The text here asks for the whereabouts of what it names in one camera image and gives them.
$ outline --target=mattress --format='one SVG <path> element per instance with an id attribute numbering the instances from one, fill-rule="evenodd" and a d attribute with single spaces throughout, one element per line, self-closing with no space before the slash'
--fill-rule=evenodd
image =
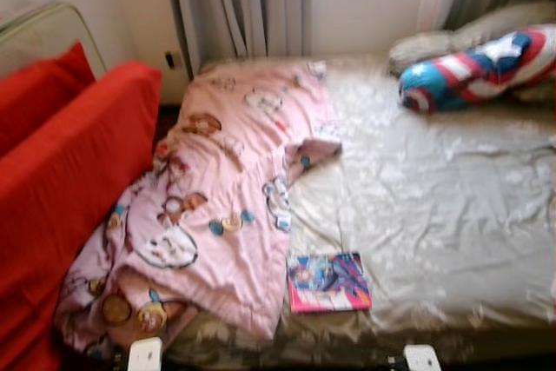
<path id="1" fill-rule="evenodd" d="M 398 105 L 385 68 L 328 63 L 343 152 L 290 195 L 291 253 L 360 252 L 372 309 L 292 315 L 285 294 L 270 342 L 201 313 L 170 361 L 373 366 L 408 343 L 446 363 L 553 352 L 553 111 L 498 102 L 420 116 Z"/>

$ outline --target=star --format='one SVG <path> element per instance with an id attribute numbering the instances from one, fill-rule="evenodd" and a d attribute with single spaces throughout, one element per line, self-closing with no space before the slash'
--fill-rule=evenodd
<path id="1" fill-rule="evenodd" d="M 504 35 L 502 38 L 481 45 L 475 49 L 478 54 L 484 54 L 493 64 L 504 57 L 520 56 L 521 47 L 512 43 L 515 32 Z"/>
<path id="2" fill-rule="evenodd" d="M 414 67 L 411 70 L 416 76 L 420 76 L 421 74 L 423 74 L 423 71 L 425 71 L 425 64 L 423 63 L 419 63 L 414 65 Z"/>

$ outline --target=cartoon character print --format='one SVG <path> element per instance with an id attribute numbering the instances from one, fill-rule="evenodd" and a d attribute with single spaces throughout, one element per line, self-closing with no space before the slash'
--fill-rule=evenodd
<path id="1" fill-rule="evenodd" d="M 119 292 L 104 297 L 101 312 L 110 326 L 122 326 L 131 317 L 131 305 Z"/>
<path id="2" fill-rule="evenodd" d="M 170 195 L 162 205 L 164 212 L 159 214 L 156 218 L 158 222 L 167 229 L 173 225 L 177 225 L 185 213 L 193 212 L 208 201 L 209 199 L 198 191 L 189 193 L 184 199 L 176 195 Z"/>
<path id="3" fill-rule="evenodd" d="M 288 232 L 291 227 L 289 213 L 288 187 L 281 176 L 262 186 L 262 193 L 267 197 L 268 211 L 275 217 L 278 229 Z"/>
<path id="4" fill-rule="evenodd" d="M 233 77 L 215 78 L 210 81 L 210 84 L 222 93 L 234 93 L 235 91 L 235 79 Z"/>
<path id="5" fill-rule="evenodd" d="M 89 279 L 80 275 L 68 275 L 63 281 L 61 297 L 66 297 L 72 294 L 80 287 L 86 287 L 87 292 L 94 298 L 97 298 L 103 295 L 107 277 L 107 275 L 103 275 L 97 278 Z"/>
<path id="6" fill-rule="evenodd" d="M 324 81 L 327 76 L 327 65 L 325 63 L 308 63 L 307 70 L 310 75 L 314 76 L 320 82 Z"/>
<path id="7" fill-rule="evenodd" d="M 157 239 L 149 239 L 136 253 L 153 267 L 185 268 L 197 259 L 197 244 L 182 227 L 175 225 Z"/>
<path id="8" fill-rule="evenodd" d="M 149 297 L 150 302 L 145 304 L 137 313 L 137 320 L 144 332 L 154 334 L 164 327 L 168 314 L 164 310 L 160 297 L 152 288 L 149 290 Z"/>
<path id="9" fill-rule="evenodd" d="M 239 158 L 242 156 L 243 150 L 245 146 L 243 142 L 239 139 L 231 136 L 230 134 L 224 134 L 223 132 L 215 132 L 211 139 L 213 139 L 222 151 L 226 154 L 226 156 L 231 158 Z"/>
<path id="10" fill-rule="evenodd" d="M 265 115 L 282 132 L 288 132 L 289 126 L 275 118 L 275 114 L 282 106 L 281 98 L 275 93 L 260 92 L 253 89 L 243 97 L 243 102 L 250 108 L 256 109 Z"/>
<path id="11" fill-rule="evenodd" d="M 217 235 L 222 236 L 224 232 L 237 232 L 243 227 L 244 222 L 251 223 L 255 220 L 255 216 L 249 210 L 243 210 L 240 214 L 232 212 L 229 217 L 218 220 L 213 220 L 208 223 L 210 231 Z"/>
<path id="12" fill-rule="evenodd" d="M 172 153 L 172 147 L 169 145 L 168 138 L 162 139 L 155 148 L 153 158 L 153 172 L 155 176 L 160 176 L 168 167 L 168 159 Z"/>
<path id="13" fill-rule="evenodd" d="M 335 119 L 319 123 L 314 128 L 314 132 L 316 136 L 322 139 L 333 139 L 337 141 L 341 138 L 340 125 Z"/>
<path id="14" fill-rule="evenodd" d="M 128 207 L 131 204 L 131 201 L 135 197 L 137 197 L 141 190 L 143 190 L 145 187 L 153 185 L 153 180 L 154 179 L 151 172 L 146 171 L 142 174 L 142 176 L 132 182 L 125 193 L 125 195 L 127 195 L 127 198 L 125 199 L 126 202 L 123 204 L 123 206 Z"/>
<path id="15" fill-rule="evenodd" d="M 110 214 L 110 217 L 106 223 L 106 228 L 104 229 L 103 233 L 103 246 L 105 248 L 107 248 L 109 245 L 110 236 L 122 226 L 122 219 L 124 217 L 126 209 L 127 208 L 125 206 L 117 204 L 112 210 L 112 213 Z"/>
<path id="16" fill-rule="evenodd" d="M 182 161 L 180 156 L 172 154 L 168 159 L 168 177 L 169 183 L 179 182 L 189 171 L 189 166 Z"/>
<path id="17" fill-rule="evenodd" d="M 301 156 L 300 158 L 301 165 L 303 166 L 303 172 L 307 171 L 311 168 L 311 157 L 310 156 Z"/>
<path id="18" fill-rule="evenodd" d="M 294 80 L 292 81 L 292 86 L 295 89 L 299 89 L 301 87 L 301 77 L 299 75 L 294 76 Z"/>
<path id="19" fill-rule="evenodd" d="M 90 358 L 96 360 L 109 360 L 114 358 L 121 349 L 116 347 L 108 335 L 103 335 L 97 341 L 90 343 L 83 352 Z"/>
<path id="20" fill-rule="evenodd" d="M 209 113 L 194 113 L 187 116 L 182 125 L 182 132 L 201 136 L 211 136 L 215 132 L 222 130 L 222 124 L 218 119 Z"/>

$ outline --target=electrical outlet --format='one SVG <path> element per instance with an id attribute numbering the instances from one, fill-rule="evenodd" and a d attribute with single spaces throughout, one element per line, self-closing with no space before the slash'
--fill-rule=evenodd
<path id="1" fill-rule="evenodd" d="M 128 371 L 161 371 L 162 340 L 148 338 L 135 341 L 129 350 Z"/>
<path id="2" fill-rule="evenodd" d="M 166 58 L 166 64 L 171 70 L 180 68 L 183 66 L 182 56 L 177 51 L 166 51 L 164 53 L 164 58 Z"/>
<path id="3" fill-rule="evenodd" d="M 409 371 L 442 371 L 433 347 L 406 345 L 403 349 Z"/>

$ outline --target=cartoon print blanket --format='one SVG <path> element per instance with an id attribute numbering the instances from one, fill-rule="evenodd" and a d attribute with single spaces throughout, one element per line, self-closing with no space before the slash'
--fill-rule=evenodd
<path id="1" fill-rule="evenodd" d="M 554 76 L 555 65 L 556 25 L 526 27 L 407 68 L 400 77 L 401 104 L 424 113 L 463 109 Z"/>
<path id="2" fill-rule="evenodd" d="M 273 337 L 288 186 L 341 146 L 325 70 L 229 64 L 195 78 L 153 170 L 67 274 L 55 314 L 66 343 L 96 356 L 153 335 L 167 345 L 199 308 Z"/>

